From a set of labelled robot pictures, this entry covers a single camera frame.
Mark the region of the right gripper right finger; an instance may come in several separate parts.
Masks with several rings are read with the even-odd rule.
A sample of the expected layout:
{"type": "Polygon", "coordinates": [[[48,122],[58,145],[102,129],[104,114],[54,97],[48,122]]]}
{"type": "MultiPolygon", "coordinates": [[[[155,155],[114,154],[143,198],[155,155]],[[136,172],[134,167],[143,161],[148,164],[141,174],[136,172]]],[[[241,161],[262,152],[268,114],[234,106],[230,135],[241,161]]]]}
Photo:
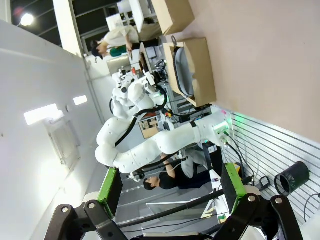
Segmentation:
{"type": "Polygon", "coordinates": [[[270,200],[247,192],[234,164],[222,167],[222,190],[230,216],[217,232],[218,240],[301,240],[303,235],[286,196],[270,200]]]}

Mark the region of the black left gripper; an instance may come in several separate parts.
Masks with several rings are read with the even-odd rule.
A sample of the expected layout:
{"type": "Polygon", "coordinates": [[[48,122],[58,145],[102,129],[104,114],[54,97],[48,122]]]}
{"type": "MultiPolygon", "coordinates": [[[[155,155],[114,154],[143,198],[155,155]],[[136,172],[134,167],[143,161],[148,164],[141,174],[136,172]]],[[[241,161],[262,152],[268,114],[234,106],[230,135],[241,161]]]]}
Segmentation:
{"type": "Polygon", "coordinates": [[[154,82],[160,83],[167,80],[167,71],[163,67],[157,67],[152,75],[154,76],[154,82]]]}

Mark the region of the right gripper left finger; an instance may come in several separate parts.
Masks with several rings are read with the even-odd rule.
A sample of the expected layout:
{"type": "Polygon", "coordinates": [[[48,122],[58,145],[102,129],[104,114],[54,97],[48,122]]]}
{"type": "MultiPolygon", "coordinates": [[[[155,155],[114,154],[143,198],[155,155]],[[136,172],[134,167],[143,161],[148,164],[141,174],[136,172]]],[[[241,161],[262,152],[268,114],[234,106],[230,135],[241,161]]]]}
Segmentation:
{"type": "Polygon", "coordinates": [[[97,232],[102,240],[124,240],[114,222],[123,189],[121,173],[109,168],[96,199],[77,208],[70,204],[56,207],[47,229],[48,240],[82,240],[86,233],[97,232]]]}

